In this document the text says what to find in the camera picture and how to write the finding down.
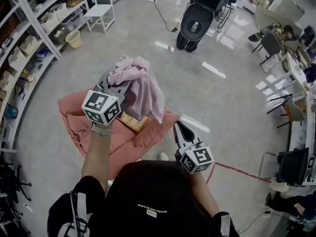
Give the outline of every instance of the metal shelving unit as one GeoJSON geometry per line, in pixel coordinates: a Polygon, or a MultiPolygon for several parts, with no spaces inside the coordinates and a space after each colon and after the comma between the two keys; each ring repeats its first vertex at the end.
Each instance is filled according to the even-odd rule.
{"type": "MultiPolygon", "coordinates": [[[[27,18],[27,21],[22,20],[24,22],[24,25],[22,26],[21,30],[17,33],[16,37],[11,42],[10,46],[5,51],[3,57],[0,58],[0,67],[3,65],[4,61],[11,54],[13,48],[16,46],[17,42],[26,31],[31,33],[30,30],[34,29],[33,32],[37,34],[37,39],[39,42],[38,46],[36,47],[36,49],[34,49],[33,53],[31,55],[26,55],[25,64],[21,66],[21,69],[19,70],[13,69],[15,71],[15,73],[12,75],[14,77],[13,86],[9,91],[6,92],[5,98],[2,100],[2,107],[0,110],[0,120],[2,120],[2,118],[4,119],[4,124],[5,124],[4,126],[7,128],[7,132],[9,134],[8,136],[6,136],[6,139],[4,139],[2,137],[3,135],[3,131],[2,131],[0,142],[1,144],[2,142],[5,142],[5,147],[1,147],[0,150],[3,152],[11,152],[11,153],[16,152],[16,150],[13,149],[14,142],[16,140],[15,135],[18,130],[19,123],[20,123],[23,111],[27,105],[27,102],[30,96],[32,95],[32,92],[35,89],[37,83],[39,82],[41,76],[43,75],[45,70],[49,68],[49,65],[51,64],[53,59],[54,58],[60,59],[62,56],[59,50],[64,46],[64,44],[56,46],[53,44],[53,42],[51,41],[49,37],[49,35],[57,28],[57,26],[54,29],[52,29],[52,31],[50,31],[49,33],[46,33],[38,20],[38,18],[42,14],[44,14],[47,10],[49,10],[57,1],[58,0],[46,0],[46,2],[42,5],[41,9],[38,12],[33,12],[29,5],[28,0],[10,0],[12,9],[0,22],[0,28],[1,28],[13,13],[16,13],[16,15],[18,16],[20,20],[21,18],[22,19],[25,17],[27,18]],[[34,78],[35,78],[34,82],[27,85],[26,88],[24,89],[25,95],[22,99],[15,94],[15,84],[17,83],[23,69],[25,68],[25,66],[31,59],[31,57],[35,55],[38,48],[43,45],[45,45],[49,49],[50,52],[43,59],[41,68],[34,73],[34,78]],[[16,119],[4,117],[4,112],[6,110],[8,103],[12,103],[18,109],[18,116],[16,119]]],[[[80,3],[78,3],[76,6],[67,8],[68,13],[67,13],[67,16],[64,17],[64,19],[67,18],[70,14],[72,14],[76,9],[80,8],[81,6],[85,6],[87,9],[89,9],[87,1],[83,0],[80,3]]],[[[77,26],[76,30],[81,28],[83,25],[84,23],[77,26]]]]}

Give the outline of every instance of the white bucket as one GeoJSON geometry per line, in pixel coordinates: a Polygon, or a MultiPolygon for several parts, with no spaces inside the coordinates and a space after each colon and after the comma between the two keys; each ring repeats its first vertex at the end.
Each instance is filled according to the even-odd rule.
{"type": "Polygon", "coordinates": [[[82,41],[80,38],[79,31],[73,31],[69,33],[66,37],[66,42],[68,42],[73,48],[78,48],[81,46],[82,41]]]}

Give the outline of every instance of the book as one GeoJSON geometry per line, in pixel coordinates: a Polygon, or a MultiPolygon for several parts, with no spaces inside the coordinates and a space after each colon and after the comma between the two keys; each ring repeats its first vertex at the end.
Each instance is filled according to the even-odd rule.
{"type": "Polygon", "coordinates": [[[137,119],[123,112],[119,120],[127,125],[129,128],[131,128],[133,131],[139,133],[142,130],[144,124],[147,122],[148,117],[144,117],[142,121],[138,121],[137,119]]]}

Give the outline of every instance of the red floor line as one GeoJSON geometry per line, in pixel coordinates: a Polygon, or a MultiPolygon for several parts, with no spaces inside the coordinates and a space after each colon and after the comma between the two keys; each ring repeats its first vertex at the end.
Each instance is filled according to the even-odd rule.
{"type": "Polygon", "coordinates": [[[239,172],[239,173],[244,174],[244,175],[246,175],[246,176],[250,176],[250,177],[255,178],[255,179],[258,179],[258,180],[260,180],[260,181],[264,181],[264,182],[266,182],[266,183],[271,183],[271,181],[269,181],[269,180],[264,180],[264,179],[258,178],[257,176],[251,175],[251,174],[249,174],[249,173],[247,173],[247,172],[245,172],[245,171],[242,171],[242,170],[240,170],[240,169],[237,169],[237,168],[234,168],[234,167],[230,167],[230,166],[221,164],[221,163],[219,163],[219,162],[216,162],[216,163],[214,164],[214,167],[213,167],[211,173],[210,173],[209,176],[208,176],[208,179],[207,179],[207,181],[206,181],[207,184],[208,184],[209,180],[211,179],[211,176],[212,176],[212,174],[213,174],[213,171],[214,171],[214,168],[215,168],[216,165],[221,166],[221,167],[224,167],[224,168],[232,169],[232,170],[234,170],[234,171],[236,171],[236,172],[239,172]]]}
{"type": "Polygon", "coordinates": [[[211,176],[212,176],[212,174],[213,174],[213,172],[214,172],[215,166],[216,166],[216,163],[214,164],[214,166],[213,166],[213,168],[212,168],[212,170],[211,170],[211,173],[210,173],[209,176],[208,176],[208,179],[207,179],[207,181],[206,181],[206,184],[208,184],[208,181],[211,179],[211,176]]]}

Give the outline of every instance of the pink cushion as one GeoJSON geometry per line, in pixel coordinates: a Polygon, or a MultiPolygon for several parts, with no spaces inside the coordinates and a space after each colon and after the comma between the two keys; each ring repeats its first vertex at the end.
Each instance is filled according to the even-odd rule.
{"type": "MultiPolygon", "coordinates": [[[[67,131],[79,151],[85,156],[91,142],[91,121],[87,119],[81,105],[88,89],[68,95],[59,100],[59,111],[67,131]]],[[[119,120],[113,124],[110,147],[109,179],[114,179],[121,168],[141,158],[152,146],[161,141],[164,135],[179,120],[179,116],[164,110],[162,124],[149,119],[144,128],[135,134],[119,120]]]]}

